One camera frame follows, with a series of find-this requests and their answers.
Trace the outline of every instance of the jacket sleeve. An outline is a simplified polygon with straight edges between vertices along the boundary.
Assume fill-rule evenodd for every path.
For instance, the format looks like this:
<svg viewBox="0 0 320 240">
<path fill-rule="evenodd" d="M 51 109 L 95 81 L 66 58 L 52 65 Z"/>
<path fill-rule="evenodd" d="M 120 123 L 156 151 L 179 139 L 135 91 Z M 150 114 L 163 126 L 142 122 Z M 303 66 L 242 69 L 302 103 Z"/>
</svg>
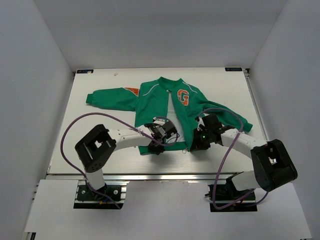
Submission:
<svg viewBox="0 0 320 240">
<path fill-rule="evenodd" d="M 205 95 L 203 95 L 202 92 L 199 91 L 199 93 L 197 94 L 198 96 L 198 103 L 201 104 L 202 106 L 202 110 L 207 110 L 210 108 L 221 108 L 221 109 L 226 109 L 229 111 L 229 108 L 227 108 L 226 106 L 223 106 L 219 103 L 213 102 L 213 101 L 209 101 Z M 253 125 L 251 123 L 249 123 L 244 117 L 240 116 L 239 114 L 237 114 L 236 112 L 232 111 L 233 113 L 235 113 L 243 122 L 243 130 L 245 132 L 250 132 L 250 130 L 252 129 Z M 231 125 L 233 127 L 235 127 L 236 129 L 240 129 L 241 124 L 239 122 L 239 120 L 233 116 L 231 113 L 227 112 L 227 111 L 223 111 L 223 110 L 209 110 L 207 113 L 215 113 L 219 119 L 219 121 L 224 124 L 224 125 Z"/>
<path fill-rule="evenodd" d="M 101 109 L 134 112 L 138 102 L 138 95 L 138 88 L 102 89 L 88 94 L 85 102 Z"/>
</svg>

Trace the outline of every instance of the white panel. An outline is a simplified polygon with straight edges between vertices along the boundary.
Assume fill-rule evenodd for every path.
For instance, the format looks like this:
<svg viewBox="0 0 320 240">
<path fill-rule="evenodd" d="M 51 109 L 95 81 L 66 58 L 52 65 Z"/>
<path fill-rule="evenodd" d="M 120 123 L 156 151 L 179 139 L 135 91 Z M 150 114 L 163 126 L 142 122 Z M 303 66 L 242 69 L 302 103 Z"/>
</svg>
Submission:
<svg viewBox="0 0 320 240">
<path fill-rule="evenodd" d="M 0 233 L 20 239 L 72 72 L 32 0 L 0 1 Z"/>
<path fill-rule="evenodd" d="M 250 67 L 286 0 L 35 0 L 73 71 Z"/>
<path fill-rule="evenodd" d="M 139 88 L 141 83 L 156 80 L 160 76 L 172 80 L 182 78 L 198 87 L 209 100 L 226 105 L 247 118 L 253 124 L 250 135 L 258 139 L 263 138 L 244 73 L 241 71 L 226 72 L 224 68 L 95 69 L 91 74 L 75 76 L 49 172 L 78 173 L 65 162 L 60 153 L 62 134 L 78 116 L 90 112 L 103 112 L 132 125 L 135 122 L 134 112 L 105 110 L 86 104 L 87 94 L 98 89 Z M 89 116 L 74 125 L 66 136 L 64 150 L 67 157 L 81 169 L 83 166 L 75 151 L 75 145 L 97 124 L 104 124 L 107 129 L 127 128 L 104 116 Z M 182 151 L 167 151 L 160 155 L 141 156 L 137 148 L 130 147 L 114 152 L 103 167 L 103 172 L 108 174 L 215 173 L 226 151 L 226 147 L 212 144 L 206 151 L 186 154 Z M 249 170 L 252 170 L 252 161 L 239 152 L 231 151 L 223 171 L 234 173 Z"/>
<path fill-rule="evenodd" d="M 35 240 L 294 240 L 310 232 L 292 184 L 258 212 L 210 212 L 205 182 L 132 181 L 121 210 L 73 209 L 76 180 L 42 180 L 26 226 Z M 264 195 L 256 190 L 257 198 Z"/>
<path fill-rule="evenodd" d="M 271 138 L 286 144 L 294 187 L 312 237 L 320 239 L 320 1 L 288 1 L 252 67 L 252 86 Z"/>
</svg>

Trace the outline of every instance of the orange sleeve patch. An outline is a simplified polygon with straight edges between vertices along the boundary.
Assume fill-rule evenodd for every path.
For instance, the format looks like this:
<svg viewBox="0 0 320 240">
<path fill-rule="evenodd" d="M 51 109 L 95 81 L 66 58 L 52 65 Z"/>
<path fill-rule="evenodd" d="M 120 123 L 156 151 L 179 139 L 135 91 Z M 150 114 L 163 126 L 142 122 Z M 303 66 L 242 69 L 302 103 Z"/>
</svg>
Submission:
<svg viewBox="0 0 320 240">
<path fill-rule="evenodd" d="M 134 95 L 138 96 L 139 95 L 139 88 L 132 88 L 132 87 L 125 87 L 125 89 L 131 91 L 134 93 Z"/>
</svg>

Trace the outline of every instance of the clothing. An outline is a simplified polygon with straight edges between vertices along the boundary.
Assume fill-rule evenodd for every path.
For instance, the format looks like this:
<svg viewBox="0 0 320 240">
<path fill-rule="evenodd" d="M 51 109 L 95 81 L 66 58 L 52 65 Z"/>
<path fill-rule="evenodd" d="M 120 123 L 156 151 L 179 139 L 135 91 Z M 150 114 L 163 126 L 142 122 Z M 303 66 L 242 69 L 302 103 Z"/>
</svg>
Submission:
<svg viewBox="0 0 320 240">
<path fill-rule="evenodd" d="M 164 116 L 173 121 L 180 137 L 172 146 L 165 147 L 166 151 L 190 149 L 193 142 L 193 130 L 198 123 L 195 118 L 202 111 L 209 108 L 227 109 L 219 103 L 209 101 L 195 86 L 189 85 L 181 78 L 173 81 L 164 77 L 144 82 L 140 89 L 113 88 L 96 90 L 87 95 L 86 103 L 102 108 L 121 111 L 133 111 L 135 127 L 152 123 L 153 118 Z M 241 124 L 232 114 L 223 110 L 211 110 L 224 125 L 231 125 L 237 129 Z M 244 131 L 249 132 L 252 124 L 238 115 L 244 124 Z M 148 147 L 140 146 L 140 153 L 148 153 Z"/>
</svg>

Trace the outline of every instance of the jacket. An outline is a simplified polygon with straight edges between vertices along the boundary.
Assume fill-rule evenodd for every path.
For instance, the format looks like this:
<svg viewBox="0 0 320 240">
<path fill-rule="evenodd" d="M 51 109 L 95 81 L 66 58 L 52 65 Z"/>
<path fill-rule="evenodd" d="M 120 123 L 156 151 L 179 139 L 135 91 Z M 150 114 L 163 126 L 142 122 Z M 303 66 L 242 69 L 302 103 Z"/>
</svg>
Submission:
<svg viewBox="0 0 320 240">
<path fill-rule="evenodd" d="M 140 89 L 120 87 L 96 90 L 87 95 L 86 103 L 102 109 L 135 112 L 135 127 L 152 123 L 153 118 L 164 116 L 175 124 L 179 133 L 178 142 L 165 147 L 166 151 L 190 149 L 193 142 L 193 130 L 198 127 L 195 118 L 209 108 L 223 108 L 219 103 L 209 101 L 195 86 L 189 85 L 181 78 L 173 81 L 164 77 L 144 82 Z M 237 129 L 241 124 L 230 113 L 222 110 L 212 110 L 224 125 Z M 244 124 L 244 131 L 249 132 L 253 125 L 238 115 Z M 148 147 L 140 146 L 140 154 L 147 154 Z"/>
</svg>

